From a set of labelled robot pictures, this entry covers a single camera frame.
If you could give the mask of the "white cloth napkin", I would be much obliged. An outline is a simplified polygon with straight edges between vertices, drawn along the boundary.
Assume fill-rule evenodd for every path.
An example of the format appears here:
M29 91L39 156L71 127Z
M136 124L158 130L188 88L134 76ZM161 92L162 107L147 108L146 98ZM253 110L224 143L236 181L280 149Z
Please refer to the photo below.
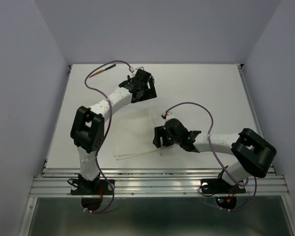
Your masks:
M156 151L154 128L161 124L151 108L113 117L109 131L113 156L119 161Z

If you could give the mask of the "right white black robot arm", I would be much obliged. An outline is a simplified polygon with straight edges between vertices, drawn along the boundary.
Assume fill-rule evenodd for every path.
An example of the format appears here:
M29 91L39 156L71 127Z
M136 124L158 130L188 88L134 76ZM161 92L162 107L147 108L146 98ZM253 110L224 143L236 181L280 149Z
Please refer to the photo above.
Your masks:
M157 148L178 145L187 152L212 152L222 167L217 188L227 192L249 177L264 178L277 150L250 128L235 134L205 134L188 131L184 126L158 126L153 144Z

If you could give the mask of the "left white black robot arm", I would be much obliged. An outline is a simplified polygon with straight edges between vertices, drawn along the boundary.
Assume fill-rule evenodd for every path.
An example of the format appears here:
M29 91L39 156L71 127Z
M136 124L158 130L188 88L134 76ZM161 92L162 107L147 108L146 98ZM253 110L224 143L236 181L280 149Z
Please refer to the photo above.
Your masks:
M100 171L96 164L98 151L101 148L108 121L111 125L112 116L122 107L157 97L154 78L146 82L130 78L119 86L104 100L91 106L81 106L77 109L70 137L73 139L80 161L80 172L76 188L84 189L87 193L96 193L99 189Z

